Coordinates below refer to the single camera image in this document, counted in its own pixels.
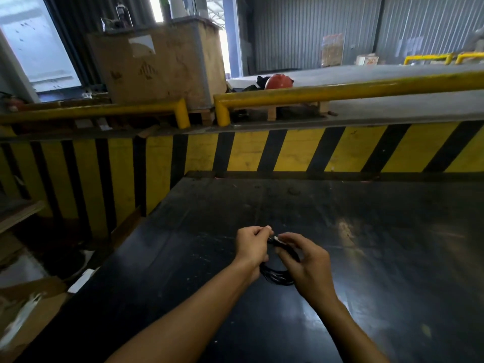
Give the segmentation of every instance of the wooden crate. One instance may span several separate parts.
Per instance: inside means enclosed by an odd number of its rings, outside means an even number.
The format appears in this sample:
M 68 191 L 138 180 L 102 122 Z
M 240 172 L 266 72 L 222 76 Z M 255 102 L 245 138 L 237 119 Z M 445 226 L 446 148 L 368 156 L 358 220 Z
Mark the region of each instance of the wooden crate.
M 186 17 L 154 28 L 88 36 L 113 103 L 185 98 L 189 110 L 210 109 L 225 93 L 218 27 Z

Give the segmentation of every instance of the corrugated metal wall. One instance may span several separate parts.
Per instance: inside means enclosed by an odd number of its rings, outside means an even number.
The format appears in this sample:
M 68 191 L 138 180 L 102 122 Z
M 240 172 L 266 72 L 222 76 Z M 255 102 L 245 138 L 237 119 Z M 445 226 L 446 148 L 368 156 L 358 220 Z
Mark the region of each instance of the corrugated metal wall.
M 461 49 L 484 25 L 484 0 L 385 0 L 377 54 L 387 64 L 411 54 Z
M 86 35 L 101 31 L 101 17 L 117 19 L 116 5 L 126 5 L 134 26 L 154 23 L 149 0 L 45 0 L 67 53 L 83 85 L 101 84 Z
M 258 71 L 320 67 L 322 38 L 344 33 L 344 64 L 371 53 L 381 0 L 254 0 Z

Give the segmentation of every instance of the concrete floor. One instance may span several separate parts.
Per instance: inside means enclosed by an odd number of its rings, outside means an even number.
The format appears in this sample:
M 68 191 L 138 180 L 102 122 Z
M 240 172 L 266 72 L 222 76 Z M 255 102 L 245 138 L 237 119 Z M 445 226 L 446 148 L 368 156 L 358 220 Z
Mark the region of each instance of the concrete floor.
M 294 86 L 315 86 L 478 70 L 484 70 L 484 64 L 337 66 L 293 71 L 287 75 L 294 80 Z M 246 76 L 229 82 L 233 87 L 244 88 L 255 84 L 256 79 L 257 76 Z M 391 121 L 421 117 L 433 121 L 449 115 L 484 116 L 484 90 L 332 101 L 330 110 L 339 116 L 328 120 L 388 118 Z

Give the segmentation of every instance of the forearm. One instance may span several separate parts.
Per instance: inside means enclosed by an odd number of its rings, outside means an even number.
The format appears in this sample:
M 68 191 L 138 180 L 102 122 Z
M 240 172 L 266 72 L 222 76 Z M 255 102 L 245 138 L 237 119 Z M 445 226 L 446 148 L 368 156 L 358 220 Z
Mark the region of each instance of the forearm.
M 345 363 L 388 363 L 339 300 L 314 306 Z
M 233 262 L 174 310 L 115 352 L 109 363 L 194 362 L 250 285 L 251 266 Z

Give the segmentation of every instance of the yellow and black striped wall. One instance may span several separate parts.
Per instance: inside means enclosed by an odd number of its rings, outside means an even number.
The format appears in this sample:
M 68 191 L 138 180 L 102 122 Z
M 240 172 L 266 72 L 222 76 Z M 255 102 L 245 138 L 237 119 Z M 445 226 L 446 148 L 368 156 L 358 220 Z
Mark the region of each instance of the yellow and black striped wall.
M 150 213 L 188 171 L 482 172 L 484 121 L 69 140 L 4 139 L 9 196 L 103 239 L 136 207 Z

